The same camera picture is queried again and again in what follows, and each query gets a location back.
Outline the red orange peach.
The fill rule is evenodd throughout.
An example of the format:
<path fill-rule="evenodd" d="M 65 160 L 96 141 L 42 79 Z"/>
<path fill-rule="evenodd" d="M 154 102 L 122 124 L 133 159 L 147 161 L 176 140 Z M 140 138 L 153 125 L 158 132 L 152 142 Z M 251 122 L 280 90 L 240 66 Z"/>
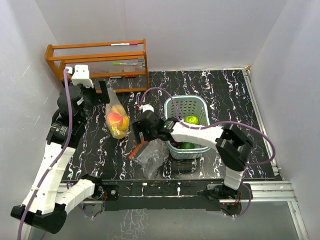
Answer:
<path fill-rule="evenodd" d="M 114 112 L 110 112 L 106 117 L 106 122 L 109 127 L 118 127 L 123 122 L 123 116 L 116 114 Z"/>

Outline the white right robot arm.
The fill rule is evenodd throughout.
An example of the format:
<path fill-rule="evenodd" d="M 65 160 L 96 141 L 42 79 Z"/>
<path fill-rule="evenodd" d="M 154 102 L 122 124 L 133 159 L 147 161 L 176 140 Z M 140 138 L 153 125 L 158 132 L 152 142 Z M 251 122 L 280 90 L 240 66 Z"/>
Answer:
<path fill-rule="evenodd" d="M 216 149 L 225 165 L 224 181 L 207 187 L 204 194 L 208 199 L 217 200 L 236 199 L 240 195 L 240 185 L 253 143 L 235 124 L 228 123 L 223 127 L 194 125 L 172 117 L 163 120 L 153 111 L 146 110 L 132 124 L 132 129 L 138 144 L 143 136 L 146 142 L 159 139 Z"/>

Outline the purple grapes bunch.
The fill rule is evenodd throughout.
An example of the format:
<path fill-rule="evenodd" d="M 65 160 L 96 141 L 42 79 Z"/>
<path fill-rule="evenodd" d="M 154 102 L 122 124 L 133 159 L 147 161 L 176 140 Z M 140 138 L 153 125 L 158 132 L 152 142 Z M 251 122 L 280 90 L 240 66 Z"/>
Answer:
<path fill-rule="evenodd" d="M 176 141 L 171 141 L 170 144 L 175 148 L 179 148 L 182 143 L 181 142 L 176 142 Z"/>

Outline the orange zip plastic bag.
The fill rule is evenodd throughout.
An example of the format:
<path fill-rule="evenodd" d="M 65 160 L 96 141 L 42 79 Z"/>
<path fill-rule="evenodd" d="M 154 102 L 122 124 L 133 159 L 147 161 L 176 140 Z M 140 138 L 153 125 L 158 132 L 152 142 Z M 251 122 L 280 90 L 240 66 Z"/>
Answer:
<path fill-rule="evenodd" d="M 129 159 L 141 166 L 146 179 L 153 180 L 159 167 L 169 155 L 170 150 L 165 141 L 160 139 L 145 141 L 143 139 L 129 155 Z"/>

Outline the blue zip top bag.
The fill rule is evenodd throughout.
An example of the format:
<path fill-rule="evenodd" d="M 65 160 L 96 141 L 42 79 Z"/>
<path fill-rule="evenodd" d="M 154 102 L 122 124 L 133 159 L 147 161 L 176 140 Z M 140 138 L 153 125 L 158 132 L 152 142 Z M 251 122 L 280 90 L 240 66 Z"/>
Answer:
<path fill-rule="evenodd" d="M 107 89 L 109 103 L 105 105 L 105 120 L 113 138 L 123 139 L 130 125 L 130 119 L 126 110 L 120 103 L 116 92 L 112 88 Z"/>

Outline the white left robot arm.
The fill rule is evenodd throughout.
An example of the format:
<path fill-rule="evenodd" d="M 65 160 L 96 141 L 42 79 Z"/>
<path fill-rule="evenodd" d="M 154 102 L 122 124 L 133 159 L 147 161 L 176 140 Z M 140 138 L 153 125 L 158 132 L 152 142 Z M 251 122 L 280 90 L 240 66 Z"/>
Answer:
<path fill-rule="evenodd" d="M 85 174 L 67 191 L 58 193 L 66 167 L 86 132 L 88 113 L 98 103 L 92 80 L 73 80 L 60 92 L 58 110 L 52 117 L 36 178 L 22 204 L 10 212 L 21 224 L 56 234 L 70 211 L 82 201 L 103 198 L 102 179 L 90 174 Z"/>

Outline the yellow lemon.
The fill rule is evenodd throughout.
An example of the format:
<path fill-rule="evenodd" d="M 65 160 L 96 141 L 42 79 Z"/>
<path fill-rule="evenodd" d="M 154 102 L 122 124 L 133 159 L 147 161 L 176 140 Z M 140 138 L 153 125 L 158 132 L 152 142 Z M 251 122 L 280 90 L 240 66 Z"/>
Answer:
<path fill-rule="evenodd" d="M 119 125 L 117 128 L 123 132 L 127 131 L 130 125 L 130 119 L 128 118 L 128 116 L 124 116 L 123 117 L 123 121 L 122 124 Z"/>

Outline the yellow apple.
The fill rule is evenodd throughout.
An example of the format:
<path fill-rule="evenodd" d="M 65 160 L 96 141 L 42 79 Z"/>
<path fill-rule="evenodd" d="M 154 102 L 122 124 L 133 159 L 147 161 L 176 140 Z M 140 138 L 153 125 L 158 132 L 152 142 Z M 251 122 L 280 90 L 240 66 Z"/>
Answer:
<path fill-rule="evenodd" d="M 124 107 L 121 104 L 113 105 L 111 107 L 111 112 L 112 113 L 116 113 L 116 114 L 121 115 L 121 116 L 124 116 L 126 114 L 126 111 L 125 111 Z"/>

